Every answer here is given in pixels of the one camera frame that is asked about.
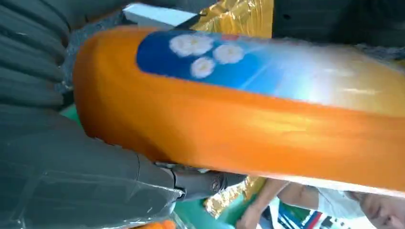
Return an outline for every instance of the orange paint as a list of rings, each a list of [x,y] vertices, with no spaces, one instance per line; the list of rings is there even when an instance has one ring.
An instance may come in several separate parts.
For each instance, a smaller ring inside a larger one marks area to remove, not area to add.
[[[405,191],[405,118],[144,73],[135,58],[150,32],[122,27],[82,47],[75,98],[89,136],[152,160]]]
[[[176,229],[176,224],[171,220],[163,222],[149,223],[145,226],[137,227],[137,229]]]

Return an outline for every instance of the black machine part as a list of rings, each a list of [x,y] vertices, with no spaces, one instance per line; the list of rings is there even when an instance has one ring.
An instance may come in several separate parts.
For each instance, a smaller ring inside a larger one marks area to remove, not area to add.
[[[0,1],[0,228],[135,227],[244,179],[158,167],[56,111],[70,32],[129,2]]]
[[[405,46],[403,0],[275,0],[273,37]]]

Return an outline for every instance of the white shirt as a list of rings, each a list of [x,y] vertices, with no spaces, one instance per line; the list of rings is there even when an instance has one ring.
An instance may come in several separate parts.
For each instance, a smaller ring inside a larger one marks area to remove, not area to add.
[[[318,211],[328,216],[340,219],[354,219],[364,217],[359,202],[348,197],[344,191],[328,188],[318,188]]]

